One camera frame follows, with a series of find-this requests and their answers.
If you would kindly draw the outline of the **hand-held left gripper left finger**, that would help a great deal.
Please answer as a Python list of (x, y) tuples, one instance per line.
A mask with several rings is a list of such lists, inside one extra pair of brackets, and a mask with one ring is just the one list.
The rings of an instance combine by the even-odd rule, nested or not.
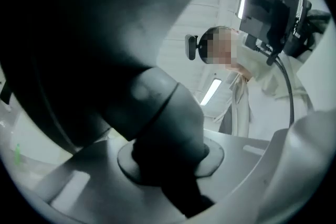
[[(268, 142), (205, 130), (209, 154), (197, 168), (202, 194), (214, 202), (241, 183)], [(53, 223), (179, 223), (185, 217), (159, 187), (130, 181), (120, 169), (122, 137), (96, 142), (45, 176), (28, 200)]]

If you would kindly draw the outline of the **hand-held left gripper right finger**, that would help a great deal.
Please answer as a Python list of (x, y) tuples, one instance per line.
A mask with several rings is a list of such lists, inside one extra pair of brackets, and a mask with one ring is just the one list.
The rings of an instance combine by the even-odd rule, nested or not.
[(289, 129), (257, 223), (285, 223), (312, 197), (335, 156), (335, 110), (317, 111)]

